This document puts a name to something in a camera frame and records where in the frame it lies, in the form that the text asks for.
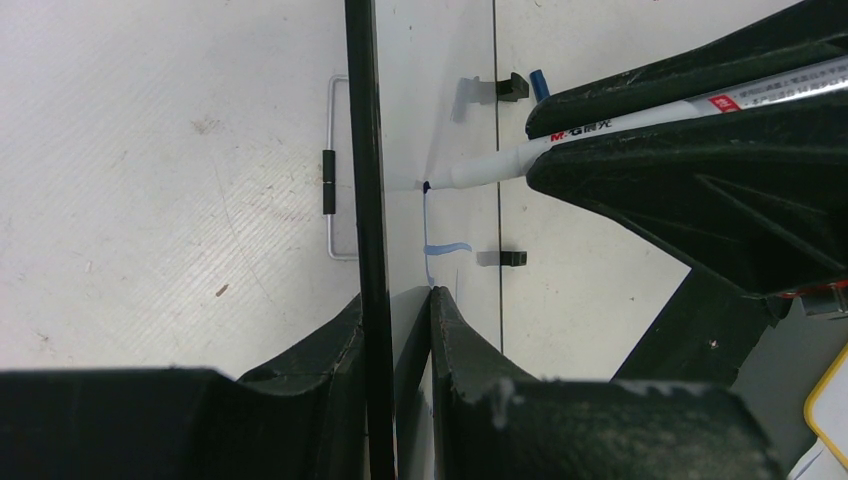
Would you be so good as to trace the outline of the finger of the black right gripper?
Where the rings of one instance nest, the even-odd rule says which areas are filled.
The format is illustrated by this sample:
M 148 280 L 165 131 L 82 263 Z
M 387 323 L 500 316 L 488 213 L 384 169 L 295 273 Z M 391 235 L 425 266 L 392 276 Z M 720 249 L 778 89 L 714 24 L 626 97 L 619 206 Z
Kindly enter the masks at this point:
M 847 103 L 807 99 L 552 148 L 526 176 L 764 297 L 847 277 Z
M 702 47 L 555 93 L 529 114 L 529 139 L 842 57 L 845 0 L 807 0 Z

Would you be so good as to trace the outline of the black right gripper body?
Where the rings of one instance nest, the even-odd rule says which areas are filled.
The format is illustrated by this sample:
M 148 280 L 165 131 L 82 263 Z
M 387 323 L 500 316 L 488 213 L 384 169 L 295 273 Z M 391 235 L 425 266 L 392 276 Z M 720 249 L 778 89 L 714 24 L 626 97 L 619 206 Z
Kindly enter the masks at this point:
M 613 375 L 731 385 L 770 328 L 847 330 L 845 313 L 810 315 L 811 295 L 745 297 L 712 276 L 690 271 Z

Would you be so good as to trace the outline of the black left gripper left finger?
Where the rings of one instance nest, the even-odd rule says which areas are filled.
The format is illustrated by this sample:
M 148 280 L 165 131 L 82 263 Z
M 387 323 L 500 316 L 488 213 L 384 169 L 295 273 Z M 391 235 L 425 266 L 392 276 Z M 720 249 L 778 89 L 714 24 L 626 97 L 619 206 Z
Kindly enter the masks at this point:
M 5 479 L 358 479 L 362 311 L 352 300 L 278 356 L 212 369 L 8 371 Z

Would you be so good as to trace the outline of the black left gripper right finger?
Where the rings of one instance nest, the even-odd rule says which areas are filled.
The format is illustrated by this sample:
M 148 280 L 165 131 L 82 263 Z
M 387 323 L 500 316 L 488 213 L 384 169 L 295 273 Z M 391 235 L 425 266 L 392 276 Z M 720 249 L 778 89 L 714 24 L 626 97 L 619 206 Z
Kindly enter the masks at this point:
M 539 380 L 429 297 L 440 479 L 781 479 L 743 401 L 709 384 Z

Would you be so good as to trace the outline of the blue whiteboard marker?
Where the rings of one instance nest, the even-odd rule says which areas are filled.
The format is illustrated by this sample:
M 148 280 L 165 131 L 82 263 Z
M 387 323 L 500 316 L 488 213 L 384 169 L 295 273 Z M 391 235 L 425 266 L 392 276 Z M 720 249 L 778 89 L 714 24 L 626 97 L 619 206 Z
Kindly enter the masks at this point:
M 522 177 L 542 154 L 561 144 L 805 100 L 846 88 L 847 58 L 842 56 L 688 99 L 557 131 L 510 149 L 453 165 L 424 181 L 422 191 L 467 189 Z

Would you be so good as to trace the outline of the blue marker cap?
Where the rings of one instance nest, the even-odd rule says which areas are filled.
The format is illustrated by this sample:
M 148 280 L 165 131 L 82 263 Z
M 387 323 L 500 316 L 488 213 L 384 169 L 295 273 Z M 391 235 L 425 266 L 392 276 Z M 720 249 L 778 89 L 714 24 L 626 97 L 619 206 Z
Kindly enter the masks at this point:
M 550 96 L 547 80 L 541 69 L 534 70 L 529 74 L 529 83 L 537 103 L 542 102 Z

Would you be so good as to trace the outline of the black framed whiteboard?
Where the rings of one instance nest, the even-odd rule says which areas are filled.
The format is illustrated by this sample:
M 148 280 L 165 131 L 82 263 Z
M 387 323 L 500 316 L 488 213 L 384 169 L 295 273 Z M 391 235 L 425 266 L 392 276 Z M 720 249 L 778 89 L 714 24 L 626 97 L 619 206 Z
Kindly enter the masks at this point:
M 369 475 L 432 479 L 432 290 L 503 342 L 498 186 L 423 187 L 499 147 L 495 5 L 348 1 L 344 17 Z

